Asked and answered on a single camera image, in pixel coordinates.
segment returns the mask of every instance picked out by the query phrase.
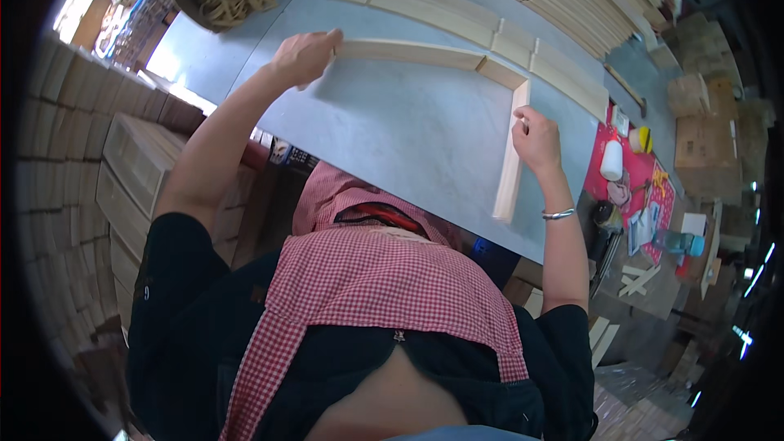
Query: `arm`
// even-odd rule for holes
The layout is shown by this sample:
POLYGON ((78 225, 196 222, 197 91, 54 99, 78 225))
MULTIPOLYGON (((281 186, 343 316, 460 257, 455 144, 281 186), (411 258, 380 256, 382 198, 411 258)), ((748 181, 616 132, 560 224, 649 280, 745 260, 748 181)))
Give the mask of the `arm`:
POLYGON ((218 206, 234 180, 253 127, 289 87, 313 82, 324 73, 343 33, 293 36, 211 114, 185 144, 171 170, 155 217, 172 211, 196 218, 212 230, 218 206))
MULTIPOLYGON (((515 150, 531 168, 544 194, 545 213, 573 208, 566 175, 561 169, 561 142, 558 125, 529 106, 515 110, 515 116, 528 119, 528 132, 522 122, 512 128, 515 150)), ((543 307, 546 313, 560 305, 579 305, 588 311, 588 257, 577 213, 545 223, 543 269, 543 307)))

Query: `blue bottle cap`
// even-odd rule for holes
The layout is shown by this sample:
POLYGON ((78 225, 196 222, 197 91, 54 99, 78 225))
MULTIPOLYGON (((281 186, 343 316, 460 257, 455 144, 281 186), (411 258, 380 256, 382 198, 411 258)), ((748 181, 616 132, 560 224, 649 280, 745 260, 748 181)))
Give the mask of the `blue bottle cap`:
POLYGON ((691 246, 689 246, 688 254, 699 257, 702 255, 703 250, 705 250, 705 237, 695 235, 694 238, 691 239, 691 246))

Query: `red cloth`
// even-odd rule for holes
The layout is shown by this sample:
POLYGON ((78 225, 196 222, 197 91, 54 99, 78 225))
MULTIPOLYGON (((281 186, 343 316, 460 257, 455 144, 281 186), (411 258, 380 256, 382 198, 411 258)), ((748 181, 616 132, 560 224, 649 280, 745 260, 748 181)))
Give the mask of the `red cloth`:
MULTIPOLYGON (((588 163, 588 172, 586 173, 586 180, 583 184, 583 189, 587 191, 596 201, 607 200, 607 179, 603 178, 599 169, 601 167, 601 159, 604 156, 604 146, 613 136, 613 126, 611 125, 613 117, 613 103, 609 103, 607 110, 607 124, 600 124, 596 132, 596 140, 593 142, 593 152, 591 153, 590 162, 588 163)), ((645 183, 646 180, 653 179, 653 168, 658 167, 663 170, 661 165, 652 153, 634 153, 628 138, 621 138, 621 147, 623 152, 623 168, 629 173, 629 186, 631 190, 645 183)), ((664 183, 666 194, 664 197, 661 195, 660 190, 653 191, 648 201, 648 207, 651 202, 656 201, 660 205, 659 223, 657 228, 666 229, 670 226, 670 218, 673 211, 673 201, 675 198, 675 191, 669 181, 664 183)), ((645 191, 639 190, 632 195, 632 201, 629 204, 628 210, 622 213, 623 227, 629 228, 628 220, 635 212, 642 209, 645 202, 645 191)), ((654 262, 654 265, 659 264, 662 253, 660 250, 654 249, 651 244, 642 246, 642 251, 645 252, 654 262)))
POLYGON ((250 439, 311 325, 435 331, 479 342, 502 382, 528 378, 515 312, 472 260, 448 246, 455 229, 389 193, 319 162, 310 175, 231 392, 226 439, 250 439), (430 241, 400 240, 377 225, 332 223, 347 207, 388 203, 430 241))

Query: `red mat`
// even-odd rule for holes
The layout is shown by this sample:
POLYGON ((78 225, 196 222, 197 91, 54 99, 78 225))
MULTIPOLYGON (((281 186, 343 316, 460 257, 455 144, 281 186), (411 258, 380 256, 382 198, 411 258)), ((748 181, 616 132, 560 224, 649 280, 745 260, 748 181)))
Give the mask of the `red mat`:
MULTIPOLYGON (((588 164, 588 172, 586 174, 585 184, 583 189, 588 191, 596 201, 607 199, 607 179, 601 176, 599 168, 601 166, 601 158, 604 156, 604 146, 613 136, 612 121, 613 103, 607 109, 607 124, 600 124, 596 132, 596 141, 593 142, 593 152, 591 153, 590 163, 588 164)), ((646 179, 652 179, 653 168, 657 166, 660 171, 663 171, 661 165, 653 156, 652 153, 634 153, 629 145, 628 138, 621 138, 621 147, 623 151, 623 168, 629 173, 629 186, 634 189, 639 185, 645 183, 646 179)), ((664 184, 665 194, 662 196, 660 189, 652 188, 653 192, 648 199, 648 207, 651 203, 656 202, 659 204, 659 222, 656 226, 657 229, 666 229, 670 226, 670 218, 673 213, 673 201, 675 199, 675 191, 672 184, 667 181, 664 184)), ((636 211, 642 209, 645 202, 645 192, 637 191, 632 196, 629 210, 623 215, 623 226, 628 229, 627 221, 629 217, 636 211)), ((654 249, 650 243, 646 243, 641 247, 641 250, 646 253, 652 260, 654 265, 659 264, 662 252, 654 249)))

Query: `woman's left hand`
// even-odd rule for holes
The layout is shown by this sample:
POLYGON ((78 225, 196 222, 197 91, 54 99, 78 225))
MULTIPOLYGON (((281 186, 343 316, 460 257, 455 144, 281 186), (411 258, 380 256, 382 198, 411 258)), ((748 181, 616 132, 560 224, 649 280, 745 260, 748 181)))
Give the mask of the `woman's left hand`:
POLYGON ((298 34, 280 45, 269 63, 286 88, 307 85, 324 75, 334 51, 343 44, 343 31, 298 34))

